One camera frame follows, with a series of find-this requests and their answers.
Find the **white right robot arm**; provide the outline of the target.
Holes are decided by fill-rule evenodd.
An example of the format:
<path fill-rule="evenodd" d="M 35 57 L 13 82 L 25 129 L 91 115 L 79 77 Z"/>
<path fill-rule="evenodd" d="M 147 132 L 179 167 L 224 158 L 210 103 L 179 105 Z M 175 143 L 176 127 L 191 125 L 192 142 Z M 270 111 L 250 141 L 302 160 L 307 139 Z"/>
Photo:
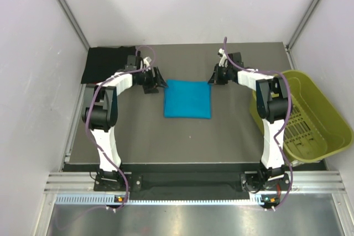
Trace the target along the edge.
<path fill-rule="evenodd" d="M 220 60 L 208 84 L 226 85 L 232 81 L 256 94 L 256 111 L 263 123 L 264 146 L 256 180 L 246 180 L 245 188 L 256 185 L 255 191 L 269 190 L 285 176 L 284 125 L 292 109 L 289 86 L 282 76 L 245 68 L 239 52 L 228 54 L 220 49 L 217 55 Z"/>

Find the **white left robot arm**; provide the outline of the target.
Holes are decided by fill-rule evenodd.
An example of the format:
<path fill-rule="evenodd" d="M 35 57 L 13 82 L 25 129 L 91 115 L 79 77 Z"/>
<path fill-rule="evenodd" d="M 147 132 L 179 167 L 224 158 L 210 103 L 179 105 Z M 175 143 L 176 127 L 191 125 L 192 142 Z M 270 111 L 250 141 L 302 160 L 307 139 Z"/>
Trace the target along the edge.
<path fill-rule="evenodd" d="M 141 86 L 145 94 L 155 94 L 160 88 L 167 88 L 153 63 L 154 60 L 148 56 L 129 55 L 123 69 L 104 81 L 86 85 L 84 91 L 81 118 L 100 158 L 96 182 L 106 181 L 114 190 L 121 189 L 126 181 L 120 172 L 122 160 L 114 133 L 118 120 L 118 96 L 133 86 Z"/>

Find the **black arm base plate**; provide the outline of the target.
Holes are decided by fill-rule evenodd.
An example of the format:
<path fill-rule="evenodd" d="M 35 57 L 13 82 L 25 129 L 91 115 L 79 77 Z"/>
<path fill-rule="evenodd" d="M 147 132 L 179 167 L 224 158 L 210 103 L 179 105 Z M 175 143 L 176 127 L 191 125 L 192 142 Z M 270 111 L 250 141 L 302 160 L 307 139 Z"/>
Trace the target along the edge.
<path fill-rule="evenodd" d="M 94 182 L 94 191 L 129 192 L 131 200 L 197 201 L 243 200 L 255 192 L 245 188 L 246 180 L 256 180 L 260 163 L 123 164 L 124 181 Z M 289 175 L 258 192 L 285 192 Z"/>

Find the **blue t-shirt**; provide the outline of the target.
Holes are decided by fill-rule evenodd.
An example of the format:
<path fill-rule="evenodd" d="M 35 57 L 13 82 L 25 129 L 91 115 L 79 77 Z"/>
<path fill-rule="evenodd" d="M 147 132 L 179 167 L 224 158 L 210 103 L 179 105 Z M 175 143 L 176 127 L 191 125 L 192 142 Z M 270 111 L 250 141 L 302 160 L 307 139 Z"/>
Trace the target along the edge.
<path fill-rule="evenodd" d="M 165 118 L 211 118 L 211 85 L 206 81 L 167 80 Z"/>

